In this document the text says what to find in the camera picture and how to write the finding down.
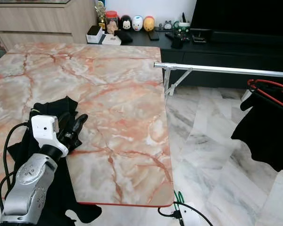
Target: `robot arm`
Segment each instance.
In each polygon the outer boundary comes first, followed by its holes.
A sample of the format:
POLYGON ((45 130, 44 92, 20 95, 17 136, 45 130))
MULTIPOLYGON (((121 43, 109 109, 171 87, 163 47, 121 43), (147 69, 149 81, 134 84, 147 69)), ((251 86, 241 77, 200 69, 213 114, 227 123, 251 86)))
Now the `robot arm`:
POLYGON ((70 133, 59 134, 58 119, 55 116, 32 117, 33 136, 41 148, 24 163, 16 174, 16 182, 6 197, 0 221, 8 223, 37 224, 46 200, 46 193, 54 179, 54 173, 61 157, 68 150, 79 146, 78 140, 86 114, 81 115, 70 133))

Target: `metal rod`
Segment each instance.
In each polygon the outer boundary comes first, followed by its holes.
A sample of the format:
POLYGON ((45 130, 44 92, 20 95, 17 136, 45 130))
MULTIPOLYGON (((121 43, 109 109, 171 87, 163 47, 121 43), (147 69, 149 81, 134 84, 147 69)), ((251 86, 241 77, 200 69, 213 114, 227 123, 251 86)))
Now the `metal rod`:
POLYGON ((251 74, 251 75, 263 75, 272 77, 282 77, 283 72, 263 71, 243 68, 231 68, 231 67, 212 67, 212 66, 200 66, 200 65, 181 65, 172 63, 154 63, 156 68, 170 68, 171 70, 189 70, 201 71, 201 72, 217 72, 217 73, 233 73, 233 74, 251 74))

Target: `wooden cabinet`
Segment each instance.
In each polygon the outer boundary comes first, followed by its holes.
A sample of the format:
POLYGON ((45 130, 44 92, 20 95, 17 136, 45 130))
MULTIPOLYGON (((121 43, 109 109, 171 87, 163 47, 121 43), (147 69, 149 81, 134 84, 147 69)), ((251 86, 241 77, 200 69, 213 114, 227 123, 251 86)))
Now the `wooden cabinet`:
POLYGON ((86 43, 86 33, 96 24, 93 0, 63 2, 1 3, 0 40, 6 49, 24 42, 86 43))

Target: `cabinet drawer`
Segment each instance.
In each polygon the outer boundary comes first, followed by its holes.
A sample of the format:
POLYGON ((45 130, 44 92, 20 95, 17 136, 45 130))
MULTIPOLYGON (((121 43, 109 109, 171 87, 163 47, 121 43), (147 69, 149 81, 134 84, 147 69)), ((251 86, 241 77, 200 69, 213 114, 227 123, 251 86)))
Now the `cabinet drawer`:
POLYGON ((183 52, 161 50, 161 62, 162 63, 182 64, 182 61, 183 61, 183 52))
POLYGON ((283 58, 273 56, 232 56, 222 54, 185 53, 183 63, 187 65, 234 67, 283 72, 283 58))
POLYGON ((10 50, 14 45, 27 42, 60 42, 73 43, 71 34, 44 34, 44 33, 0 33, 6 48, 10 50))
POLYGON ((70 33, 64 8, 0 7, 0 31, 70 33))

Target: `aluminum clothes rack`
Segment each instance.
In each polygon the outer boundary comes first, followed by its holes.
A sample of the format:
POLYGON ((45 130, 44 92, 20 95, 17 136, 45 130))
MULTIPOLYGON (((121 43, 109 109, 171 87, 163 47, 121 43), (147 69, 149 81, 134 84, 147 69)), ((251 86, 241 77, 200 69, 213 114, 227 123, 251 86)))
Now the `aluminum clothes rack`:
POLYGON ((283 78, 283 72, 243 69, 243 68, 231 68, 231 67, 212 67, 212 66, 200 66, 200 65, 180 65, 172 63, 158 63, 154 62, 154 67, 163 68, 165 70, 165 95, 172 96, 175 88, 187 77, 192 71, 201 72, 217 72, 217 73, 232 73, 232 74, 251 74, 251 75, 264 75, 270 77, 283 78), (169 88, 170 73, 173 70, 186 70, 186 72, 175 82, 171 84, 169 88))

